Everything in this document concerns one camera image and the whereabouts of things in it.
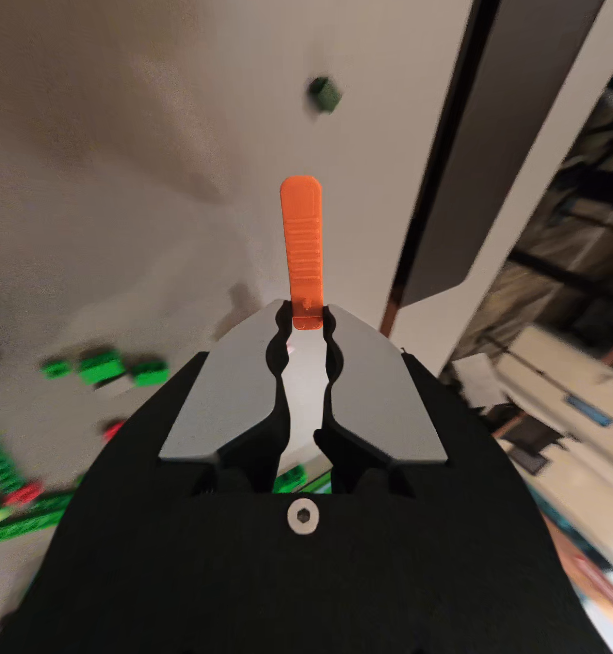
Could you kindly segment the long wide green plate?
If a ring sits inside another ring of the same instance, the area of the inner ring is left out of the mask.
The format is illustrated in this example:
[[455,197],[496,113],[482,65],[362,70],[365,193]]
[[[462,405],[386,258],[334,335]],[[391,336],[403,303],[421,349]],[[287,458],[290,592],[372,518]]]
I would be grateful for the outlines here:
[[23,513],[0,521],[0,543],[57,527],[73,495],[70,491],[40,496]]

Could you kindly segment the white cardboard box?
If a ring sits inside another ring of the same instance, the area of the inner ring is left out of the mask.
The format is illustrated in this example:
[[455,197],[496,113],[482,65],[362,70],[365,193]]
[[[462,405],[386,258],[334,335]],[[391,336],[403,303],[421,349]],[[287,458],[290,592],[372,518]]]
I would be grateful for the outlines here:
[[613,566],[613,367],[527,326],[499,357],[502,386],[543,436],[525,481]]

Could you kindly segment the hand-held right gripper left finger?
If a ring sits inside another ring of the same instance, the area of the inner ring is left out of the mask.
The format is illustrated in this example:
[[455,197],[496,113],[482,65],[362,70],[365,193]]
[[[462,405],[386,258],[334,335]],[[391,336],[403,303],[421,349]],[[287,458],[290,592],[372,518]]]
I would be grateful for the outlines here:
[[291,302],[276,299],[229,331],[207,354],[159,452],[168,462],[221,461],[238,447],[281,458],[291,417],[283,372]]

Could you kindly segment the small dark green brick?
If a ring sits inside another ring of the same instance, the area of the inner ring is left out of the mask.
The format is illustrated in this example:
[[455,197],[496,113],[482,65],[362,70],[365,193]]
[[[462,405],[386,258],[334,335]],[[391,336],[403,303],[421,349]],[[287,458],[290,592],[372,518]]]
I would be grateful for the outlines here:
[[329,76],[315,77],[309,84],[307,96],[318,113],[331,114],[342,98],[342,92]]

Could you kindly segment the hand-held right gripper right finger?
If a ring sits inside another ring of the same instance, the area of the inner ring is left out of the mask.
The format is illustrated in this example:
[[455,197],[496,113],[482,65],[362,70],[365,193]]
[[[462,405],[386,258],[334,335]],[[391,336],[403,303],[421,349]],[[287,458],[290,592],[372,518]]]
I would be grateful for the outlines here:
[[327,386],[313,438],[329,460],[349,447],[385,464],[447,462],[400,350],[335,304],[323,310],[323,337]]

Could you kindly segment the grey desk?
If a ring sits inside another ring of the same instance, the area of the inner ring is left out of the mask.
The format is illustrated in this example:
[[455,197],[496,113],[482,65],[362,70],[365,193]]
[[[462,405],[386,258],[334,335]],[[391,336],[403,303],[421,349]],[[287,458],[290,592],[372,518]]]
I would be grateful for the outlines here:
[[327,301],[380,325],[471,6],[0,1],[0,439],[26,477],[70,486],[153,392],[41,362],[177,370],[288,296],[286,176],[323,186]]

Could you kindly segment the orange brick separator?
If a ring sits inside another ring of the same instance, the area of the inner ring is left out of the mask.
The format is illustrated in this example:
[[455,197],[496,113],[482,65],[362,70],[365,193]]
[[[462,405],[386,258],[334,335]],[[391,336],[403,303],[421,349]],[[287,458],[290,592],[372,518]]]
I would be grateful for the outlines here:
[[295,175],[283,181],[279,196],[293,325],[315,331],[323,325],[322,188],[313,176]]

